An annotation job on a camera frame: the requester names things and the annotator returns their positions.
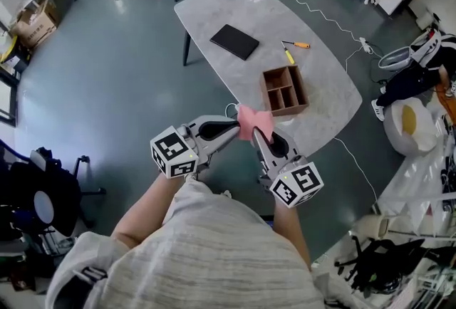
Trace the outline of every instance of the white marker cube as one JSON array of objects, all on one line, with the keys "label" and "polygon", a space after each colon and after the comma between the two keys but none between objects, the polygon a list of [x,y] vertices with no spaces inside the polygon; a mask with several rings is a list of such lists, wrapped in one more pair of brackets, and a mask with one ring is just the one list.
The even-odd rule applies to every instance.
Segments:
[{"label": "white marker cube", "polygon": [[197,154],[174,127],[152,139],[150,149],[152,158],[168,179],[197,171]]},{"label": "white marker cube", "polygon": [[289,208],[304,203],[324,186],[315,164],[304,166],[280,174],[269,190]]}]

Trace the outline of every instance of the screwdriver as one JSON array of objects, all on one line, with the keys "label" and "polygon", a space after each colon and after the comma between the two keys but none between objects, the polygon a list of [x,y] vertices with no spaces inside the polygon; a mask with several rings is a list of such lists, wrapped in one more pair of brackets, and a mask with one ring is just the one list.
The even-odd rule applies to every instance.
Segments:
[{"label": "screwdriver", "polygon": [[301,47],[301,48],[310,48],[311,45],[308,43],[301,43],[301,42],[287,42],[287,41],[282,41],[284,43],[291,43],[292,45],[295,45],[296,47]]},{"label": "screwdriver", "polygon": [[282,42],[282,46],[284,47],[286,57],[288,57],[288,59],[290,60],[290,63],[291,63],[292,65],[294,65],[293,56],[291,55],[290,51],[288,51],[288,48],[285,47],[284,42]]}]

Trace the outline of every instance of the gray table top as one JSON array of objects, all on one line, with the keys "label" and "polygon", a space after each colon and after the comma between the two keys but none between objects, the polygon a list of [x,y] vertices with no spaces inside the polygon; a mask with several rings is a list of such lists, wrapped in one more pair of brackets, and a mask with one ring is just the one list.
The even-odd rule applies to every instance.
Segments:
[{"label": "gray table top", "polygon": [[[280,41],[310,43],[310,49],[288,47],[301,71],[309,106],[298,115],[275,117],[276,126],[294,138],[302,154],[322,148],[360,107],[361,95],[336,57],[279,0],[184,0],[175,12],[235,98],[256,110],[265,109],[262,72],[289,64]],[[259,41],[246,61],[210,41],[225,24]]]}]

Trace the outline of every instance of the black notebook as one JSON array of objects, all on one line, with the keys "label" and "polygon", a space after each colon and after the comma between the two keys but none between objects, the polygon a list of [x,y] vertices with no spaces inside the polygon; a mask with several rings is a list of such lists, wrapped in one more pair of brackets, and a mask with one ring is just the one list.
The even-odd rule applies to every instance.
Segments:
[{"label": "black notebook", "polygon": [[239,29],[235,29],[228,24],[225,24],[223,28],[211,38],[211,42],[223,47],[244,61],[259,44],[255,38],[246,35],[244,32],[241,32]]}]

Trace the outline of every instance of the yellow screwdriver handle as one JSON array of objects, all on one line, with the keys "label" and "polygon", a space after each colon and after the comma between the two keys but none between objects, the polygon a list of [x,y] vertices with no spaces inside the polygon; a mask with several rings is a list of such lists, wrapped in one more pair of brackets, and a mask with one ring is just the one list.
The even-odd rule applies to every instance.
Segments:
[{"label": "yellow screwdriver handle", "polygon": [[301,42],[295,42],[294,45],[297,46],[297,47],[301,47],[301,48],[310,48],[310,47],[311,47],[310,44],[308,44],[308,43],[301,43]]},{"label": "yellow screwdriver handle", "polygon": [[293,56],[291,55],[290,51],[286,50],[285,53],[286,53],[286,56],[288,57],[288,59],[290,60],[290,63],[292,65],[294,65],[294,59],[293,59]]}]

